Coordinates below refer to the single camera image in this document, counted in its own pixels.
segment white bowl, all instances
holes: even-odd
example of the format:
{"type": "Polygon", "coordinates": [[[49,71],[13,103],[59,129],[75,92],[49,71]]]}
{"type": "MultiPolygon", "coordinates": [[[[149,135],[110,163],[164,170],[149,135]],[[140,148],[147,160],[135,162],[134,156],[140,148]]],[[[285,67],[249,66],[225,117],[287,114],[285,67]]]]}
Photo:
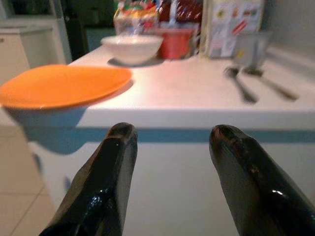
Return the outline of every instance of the white bowl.
{"type": "Polygon", "coordinates": [[[142,64],[152,58],[163,41],[159,36],[111,36],[101,43],[119,62],[128,65],[142,64]]]}

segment metal spoon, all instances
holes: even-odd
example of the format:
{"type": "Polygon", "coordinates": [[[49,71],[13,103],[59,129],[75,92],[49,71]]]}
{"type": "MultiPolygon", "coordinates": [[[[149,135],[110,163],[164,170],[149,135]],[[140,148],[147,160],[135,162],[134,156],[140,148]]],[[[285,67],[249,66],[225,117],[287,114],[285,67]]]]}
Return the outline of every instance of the metal spoon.
{"type": "Polygon", "coordinates": [[[283,98],[289,100],[289,101],[296,101],[299,96],[286,90],[285,88],[282,88],[278,84],[267,80],[265,77],[262,76],[263,72],[261,70],[253,69],[253,68],[245,68],[243,70],[244,73],[248,75],[255,76],[257,79],[259,79],[262,83],[273,89],[275,92],[277,92],[279,95],[281,95],[283,98]]]}
{"type": "Polygon", "coordinates": [[[253,95],[251,92],[249,92],[237,79],[237,74],[239,73],[239,69],[236,67],[227,67],[224,70],[224,73],[229,78],[233,79],[234,83],[236,84],[237,88],[242,93],[242,98],[245,102],[248,103],[256,103],[258,101],[258,98],[253,95]]]}

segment plate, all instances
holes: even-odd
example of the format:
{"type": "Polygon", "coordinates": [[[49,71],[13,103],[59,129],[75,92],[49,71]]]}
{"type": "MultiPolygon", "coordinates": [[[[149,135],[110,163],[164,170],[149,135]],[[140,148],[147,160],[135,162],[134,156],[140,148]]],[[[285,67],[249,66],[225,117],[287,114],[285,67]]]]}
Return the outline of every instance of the plate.
{"type": "Polygon", "coordinates": [[[120,89],[125,68],[47,65],[26,71],[0,88],[0,104],[17,109],[55,109],[85,104],[120,89]]]}

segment red container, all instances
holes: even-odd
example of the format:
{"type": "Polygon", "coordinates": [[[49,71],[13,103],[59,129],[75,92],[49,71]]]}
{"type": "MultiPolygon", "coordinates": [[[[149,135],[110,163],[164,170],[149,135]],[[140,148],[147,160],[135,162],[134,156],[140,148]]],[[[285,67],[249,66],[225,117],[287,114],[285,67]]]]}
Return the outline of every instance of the red container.
{"type": "Polygon", "coordinates": [[[183,59],[190,55],[190,39],[194,29],[155,29],[163,37],[159,54],[164,59],[183,59]]]}

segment white countertop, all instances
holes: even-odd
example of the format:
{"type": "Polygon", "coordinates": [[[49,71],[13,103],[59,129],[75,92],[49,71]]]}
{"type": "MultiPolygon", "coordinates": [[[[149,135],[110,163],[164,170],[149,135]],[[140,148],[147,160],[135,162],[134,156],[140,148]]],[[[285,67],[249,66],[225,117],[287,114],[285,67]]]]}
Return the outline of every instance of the white countertop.
{"type": "MultiPolygon", "coordinates": [[[[106,49],[99,47],[71,66],[111,66],[110,59],[106,49]]],[[[88,107],[41,113],[46,118],[36,125],[72,126],[73,116],[81,114],[77,127],[110,127],[126,121],[138,128],[209,129],[224,123],[241,129],[315,130],[315,72],[299,71],[276,59],[265,62],[264,75],[300,95],[295,102],[284,100],[258,79],[240,74],[240,81],[259,97],[256,104],[246,104],[235,84],[223,75],[230,60],[192,57],[132,68],[132,82],[123,89],[88,107]]]]}
{"type": "Polygon", "coordinates": [[[0,34],[21,34],[42,30],[52,30],[51,26],[14,26],[0,24],[0,34]]]}

